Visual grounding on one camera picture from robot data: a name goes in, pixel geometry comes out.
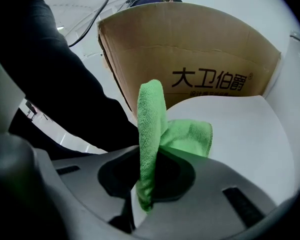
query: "cardboard box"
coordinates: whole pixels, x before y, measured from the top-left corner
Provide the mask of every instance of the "cardboard box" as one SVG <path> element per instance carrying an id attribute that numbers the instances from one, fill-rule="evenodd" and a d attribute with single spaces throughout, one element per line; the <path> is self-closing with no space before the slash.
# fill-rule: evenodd
<path id="1" fill-rule="evenodd" d="M 99 22 L 99 43 L 133 114 L 140 85 L 161 81 L 167 109 L 191 97 L 262 95 L 280 52 L 255 29 L 212 8 L 151 3 Z"/>

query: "green microfiber cloth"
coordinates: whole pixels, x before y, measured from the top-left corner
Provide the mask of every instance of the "green microfiber cloth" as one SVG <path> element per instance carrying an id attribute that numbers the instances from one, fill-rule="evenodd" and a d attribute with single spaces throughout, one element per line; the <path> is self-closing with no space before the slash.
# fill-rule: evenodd
<path id="1" fill-rule="evenodd" d="M 167 121 L 164 91 L 158 80 L 142 84 L 137 103 L 140 146 L 140 178 L 136 192 L 141 208 L 152 209 L 159 147 L 208 157 L 213 131 L 210 123 L 190 119 Z"/>

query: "white wall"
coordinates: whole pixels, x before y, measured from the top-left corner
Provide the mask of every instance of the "white wall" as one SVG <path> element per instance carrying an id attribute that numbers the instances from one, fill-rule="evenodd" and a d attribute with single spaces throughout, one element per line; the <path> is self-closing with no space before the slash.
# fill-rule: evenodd
<path id="1" fill-rule="evenodd" d="M 228 13 L 255 28 L 284 56 L 291 30 L 300 32 L 299 22 L 284 0 L 182 0 Z"/>

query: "wire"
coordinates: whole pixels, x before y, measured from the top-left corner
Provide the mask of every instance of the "wire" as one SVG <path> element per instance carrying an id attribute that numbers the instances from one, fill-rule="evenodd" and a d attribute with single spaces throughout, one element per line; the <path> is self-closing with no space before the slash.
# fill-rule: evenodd
<path id="1" fill-rule="evenodd" d="M 91 20 L 89 26 L 85 29 L 85 31 L 82 33 L 82 35 L 72 44 L 69 45 L 69 47 L 75 46 L 77 43 L 79 43 L 89 32 L 89 30 L 91 29 L 92 25 L 94 24 L 95 20 L 97 19 L 97 17 L 99 16 L 99 14 L 102 12 L 102 10 L 106 7 L 106 5 L 108 4 L 109 0 L 105 0 L 104 3 L 101 5 L 101 7 L 99 8 L 99 10 L 96 12 L 96 14 L 94 15 L 93 19 Z"/>

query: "black vent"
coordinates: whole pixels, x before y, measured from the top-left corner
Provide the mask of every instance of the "black vent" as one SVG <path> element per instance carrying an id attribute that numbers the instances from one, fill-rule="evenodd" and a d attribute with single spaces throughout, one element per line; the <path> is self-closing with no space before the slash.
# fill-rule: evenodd
<path id="1" fill-rule="evenodd" d="M 264 218 L 258 208 L 237 187 L 230 187 L 222 192 L 247 228 Z"/>
<path id="2" fill-rule="evenodd" d="M 80 170 L 80 168 L 76 165 L 73 165 L 73 166 L 68 166 L 68 167 L 57 169 L 56 172 L 59 175 L 64 175 L 64 174 L 73 173 L 73 172 L 78 171 L 78 170 Z"/>

